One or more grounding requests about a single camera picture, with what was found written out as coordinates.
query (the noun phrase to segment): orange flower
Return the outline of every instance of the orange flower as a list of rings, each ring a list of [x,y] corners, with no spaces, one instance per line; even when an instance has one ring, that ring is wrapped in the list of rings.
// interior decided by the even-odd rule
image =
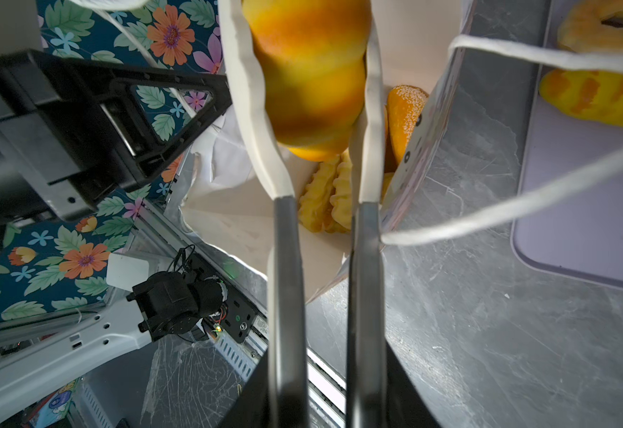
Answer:
[[[169,164],[169,167],[164,170],[164,172],[162,173],[162,179],[164,180],[164,183],[171,183],[171,181],[174,180],[174,177],[176,176],[176,171],[179,169],[181,159],[183,159],[183,155],[180,155],[178,158],[176,158],[176,160],[174,160],[174,162],[171,162]]]
[[[74,279],[79,274],[80,278],[88,278],[93,271],[100,271],[107,263],[110,252],[105,251],[107,245],[98,244],[93,248],[93,243],[83,244],[79,247],[79,251],[70,250],[65,254],[65,260],[60,263],[60,272],[67,272],[65,278]]]
[[[8,254],[10,264],[13,266],[21,266],[23,264],[31,262],[36,257],[36,252],[28,246],[16,246]]]
[[[76,225],[76,230],[79,232],[92,232],[95,230],[95,228],[97,227],[97,218],[93,217],[88,217],[88,218],[84,218],[83,220],[79,221],[79,224]]]
[[[186,64],[186,55],[192,52],[189,42],[195,41],[195,32],[188,30],[190,20],[185,13],[179,16],[176,6],[166,5],[166,13],[161,7],[155,9],[152,16],[157,20],[155,25],[147,28],[147,38],[154,43],[150,45],[155,56],[164,56],[162,61],[168,66]]]

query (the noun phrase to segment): paper bag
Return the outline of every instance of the paper bag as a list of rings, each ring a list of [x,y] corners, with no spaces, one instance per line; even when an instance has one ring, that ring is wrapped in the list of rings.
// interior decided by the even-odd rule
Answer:
[[[404,216],[446,129],[461,64],[461,54],[448,57],[447,48],[462,28],[468,30],[472,8],[465,9],[464,25],[461,3],[456,1],[374,0],[372,10],[381,45],[385,96],[399,84],[432,92],[383,201],[382,226],[391,229]],[[318,164],[299,159],[284,148],[281,151],[299,197]],[[214,183],[214,170],[220,166],[215,166],[213,159],[218,156],[210,147],[204,147],[200,156],[202,168],[209,171],[200,172],[183,201],[185,224],[206,243],[264,275],[273,246],[273,202],[252,172],[239,184]],[[302,226],[299,234],[308,302],[346,277],[351,241],[349,235],[313,234]]]

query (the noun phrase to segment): white rope handle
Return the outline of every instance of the white rope handle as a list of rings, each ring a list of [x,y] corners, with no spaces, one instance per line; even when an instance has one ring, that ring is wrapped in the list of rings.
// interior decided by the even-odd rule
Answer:
[[[389,245],[424,245],[459,238],[543,210],[620,173],[623,173],[623,149],[538,189],[483,208],[468,216],[454,218],[433,227],[389,232],[383,234],[381,240]]]
[[[623,55],[570,53],[464,34],[454,38],[450,44],[450,52],[457,47],[480,49],[568,70],[623,73]],[[468,216],[454,218],[433,227],[387,232],[381,235],[381,241],[388,245],[425,245],[459,238],[543,210],[620,173],[623,173],[623,149],[578,168],[539,189],[496,203]]]
[[[129,41],[131,42],[131,44],[136,47],[138,52],[140,52],[140,55],[142,55],[145,58],[145,61],[147,61],[147,63],[151,67],[162,68],[159,65],[157,65],[157,62],[155,61],[155,59],[152,57],[152,55],[150,55],[147,49],[145,49],[145,47],[143,47],[143,45],[140,44],[138,39],[136,39],[136,36],[134,36],[128,30],[126,30],[124,26],[121,25],[119,22],[117,22],[116,19],[112,18],[109,13],[105,12],[104,10],[99,10],[99,9],[93,9],[93,11],[99,14],[105,21],[115,26],[117,30],[119,30],[120,33],[126,36],[127,39],[129,39]],[[181,95],[181,93],[178,90],[176,90],[176,88],[170,88],[170,91],[171,91],[171,94],[174,97],[176,97],[179,103],[181,103],[181,106],[183,106],[183,108],[186,109],[187,115],[189,115],[191,118],[194,118],[197,114],[195,113],[195,110],[192,107],[190,107],[190,104],[187,103],[183,95]]]
[[[498,53],[528,62],[563,68],[564,70],[604,70],[623,73],[623,53],[574,53],[557,51],[509,40],[487,39],[485,37],[460,34],[449,44],[449,53],[459,47]]]

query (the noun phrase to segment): metal table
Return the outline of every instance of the metal table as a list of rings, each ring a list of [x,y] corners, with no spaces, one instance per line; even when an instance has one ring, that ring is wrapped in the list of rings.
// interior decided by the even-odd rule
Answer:
[[[541,45],[548,12],[548,0],[478,0],[471,33]],[[448,131],[401,227],[516,193],[536,77],[535,64],[466,53]],[[623,426],[623,292],[529,269],[510,229],[384,250],[387,338],[402,365],[444,427]],[[264,281],[240,275],[266,305]],[[307,305],[309,346],[342,375],[347,296],[345,282]]]

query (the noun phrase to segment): blue flower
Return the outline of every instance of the blue flower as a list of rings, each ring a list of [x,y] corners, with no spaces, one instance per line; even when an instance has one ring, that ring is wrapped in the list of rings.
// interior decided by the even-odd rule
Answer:
[[[33,272],[34,270],[35,269],[29,269],[28,265],[22,266],[21,272],[12,272],[10,273],[10,277],[16,277],[15,282],[20,282],[22,278],[26,278],[26,279],[31,278],[31,272]]]
[[[121,21],[121,17],[123,16],[124,18],[126,18],[128,15],[126,14],[126,12],[121,12],[121,11],[116,11],[116,12],[112,12],[110,13],[110,16],[114,19],[117,20],[117,22],[119,22],[120,24],[123,24],[124,22]]]
[[[55,239],[52,236],[48,235],[48,231],[44,230],[42,232],[42,234],[38,234],[37,232],[31,232],[31,236],[33,236],[35,239],[32,239],[31,241],[29,241],[29,245],[33,245],[35,243],[40,243],[41,246],[45,246],[45,244],[47,244],[45,241],[48,239]]]
[[[71,41],[71,39],[74,39],[74,33],[71,31],[69,31],[65,36],[59,27],[55,27],[55,34],[58,35],[59,39],[50,39],[50,43],[52,43],[53,46],[62,45],[62,50],[66,53],[71,53],[71,48],[79,48],[79,45]]]
[[[175,113],[176,117],[181,117],[185,111],[183,110],[183,106],[179,105],[176,101],[174,101],[174,107],[169,110],[169,113]]]
[[[166,195],[167,192],[169,192],[169,183],[160,183],[160,188],[157,189],[157,193]]]

